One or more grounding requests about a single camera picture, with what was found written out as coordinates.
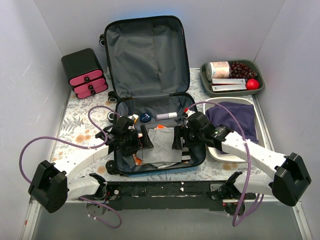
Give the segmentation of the blue fish-print kids suitcase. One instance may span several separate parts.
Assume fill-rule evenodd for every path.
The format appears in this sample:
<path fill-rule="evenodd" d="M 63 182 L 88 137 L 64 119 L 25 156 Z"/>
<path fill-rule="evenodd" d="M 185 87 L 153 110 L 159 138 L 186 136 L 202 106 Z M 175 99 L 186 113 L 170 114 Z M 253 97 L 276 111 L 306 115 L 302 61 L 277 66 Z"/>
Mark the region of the blue fish-print kids suitcase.
<path fill-rule="evenodd" d="M 105 51 L 110 77 L 118 102 L 112 126 L 120 117 L 149 113 L 147 131 L 157 125 L 166 128 L 185 125 L 185 108 L 196 112 L 194 99 L 187 93 L 190 69 L 185 35 L 175 16 L 154 16 L 118 20 L 104 31 Z M 156 120 L 156 115 L 176 112 L 177 118 Z M 189 149 L 191 160 L 170 165 L 136 165 L 132 155 L 122 150 L 114 154 L 115 174 L 135 175 L 179 170 L 200 165 L 206 158 L 205 144 Z"/>

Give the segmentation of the grey garment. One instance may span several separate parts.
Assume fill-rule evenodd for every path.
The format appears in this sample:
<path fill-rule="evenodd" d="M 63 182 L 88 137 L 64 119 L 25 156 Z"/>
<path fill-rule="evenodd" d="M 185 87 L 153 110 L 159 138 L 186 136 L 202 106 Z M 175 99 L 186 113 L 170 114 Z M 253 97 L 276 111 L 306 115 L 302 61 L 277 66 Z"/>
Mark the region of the grey garment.
<path fill-rule="evenodd" d="M 173 165 L 182 161 L 182 150 L 172 148 L 174 141 L 174 128 L 152 128 L 148 136 L 153 148 L 142 148 L 137 151 L 136 158 L 142 163 L 159 168 L 162 165 Z"/>

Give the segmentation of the dark navy garment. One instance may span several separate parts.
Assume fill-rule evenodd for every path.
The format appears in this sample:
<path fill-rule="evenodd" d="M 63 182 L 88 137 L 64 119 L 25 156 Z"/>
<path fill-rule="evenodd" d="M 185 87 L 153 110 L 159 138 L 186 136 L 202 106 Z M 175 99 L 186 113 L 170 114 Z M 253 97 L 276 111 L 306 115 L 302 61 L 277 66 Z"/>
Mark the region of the dark navy garment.
<path fill-rule="evenodd" d="M 244 132 L 245 138 L 255 144 L 258 144 L 259 140 L 257 138 L 255 127 L 254 106 L 252 104 L 242 104 L 229 101 L 223 101 L 219 104 L 228 109 L 236 118 Z M 236 124 L 232 116 L 219 105 L 208 108 L 205 111 L 205 115 L 215 127 L 217 127 L 218 125 L 224 125 L 233 129 L 239 135 L 242 134 L 239 126 Z"/>

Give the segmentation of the black white striped garment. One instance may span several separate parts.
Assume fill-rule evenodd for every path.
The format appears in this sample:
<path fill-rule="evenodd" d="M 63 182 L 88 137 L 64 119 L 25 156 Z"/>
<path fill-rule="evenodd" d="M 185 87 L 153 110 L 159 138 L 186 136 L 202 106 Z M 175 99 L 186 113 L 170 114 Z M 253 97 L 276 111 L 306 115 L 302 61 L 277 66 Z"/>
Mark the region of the black white striped garment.
<path fill-rule="evenodd" d="M 181 162 L 188 163 L 191 160 L 190 151 L 187 147 L 182 149 Z"/>

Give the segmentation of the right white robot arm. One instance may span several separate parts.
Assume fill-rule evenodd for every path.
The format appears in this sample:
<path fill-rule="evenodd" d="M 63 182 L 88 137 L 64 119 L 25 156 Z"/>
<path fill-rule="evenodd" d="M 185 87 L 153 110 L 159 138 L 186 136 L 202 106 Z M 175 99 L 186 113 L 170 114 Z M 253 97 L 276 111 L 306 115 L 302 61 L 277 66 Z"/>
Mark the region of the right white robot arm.
<path fill-rule="evenodd" d="M 243 139 L 230 127 L 214 126 L 201 112 L 188 110 L 185 116 L 186 124 L 174 127 L 173 149 L 180 150 L 183 144 L 189 149 L 206 145 L 251 163 L 265 174 L 251 177 L 249 181 L 241 172 L 232 174 L 217 190 L 221 198 L 237 199 L 244 192 L 264 194 L 293 207 L 311 184 L 310 174 L 300 155 L 294 152 L 285 155 L 266 149 Z"/>

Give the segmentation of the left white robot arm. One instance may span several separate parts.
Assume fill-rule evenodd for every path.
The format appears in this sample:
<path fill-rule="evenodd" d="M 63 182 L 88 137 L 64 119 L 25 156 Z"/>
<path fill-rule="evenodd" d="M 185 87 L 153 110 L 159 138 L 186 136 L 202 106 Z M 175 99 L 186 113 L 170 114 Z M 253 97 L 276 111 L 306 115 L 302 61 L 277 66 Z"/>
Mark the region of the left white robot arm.
<path fill-rule="evenodd" d="M 42 161 L 34 173 L 28 193 L 49 213 L 59 210 L 67 200 L 90 196 L 95 200 L 107 194 L 107 181 L 96 173 L 84 178 L 76 175 L 112 151 L 121 150 L 132 155 L 142 148 L 153 148 L 145 125 L 139 129 L 130 117 L 120 117 L 115 125 L 105 128 L 92 138 L 88 146 L 74 150 L 55 162 Z"/>

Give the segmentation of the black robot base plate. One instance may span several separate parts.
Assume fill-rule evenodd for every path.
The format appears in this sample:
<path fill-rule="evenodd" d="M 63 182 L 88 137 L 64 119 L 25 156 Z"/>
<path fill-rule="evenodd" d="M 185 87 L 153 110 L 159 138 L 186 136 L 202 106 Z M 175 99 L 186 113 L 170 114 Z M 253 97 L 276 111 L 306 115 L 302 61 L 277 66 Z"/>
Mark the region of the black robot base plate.
<path fill-rule="evenodd" d="M 224 181 L 111 181 L 102 189 L 102 201 L 116 211 L 206 209 L 233 215 L 240 195 L 221 197 Z"/>

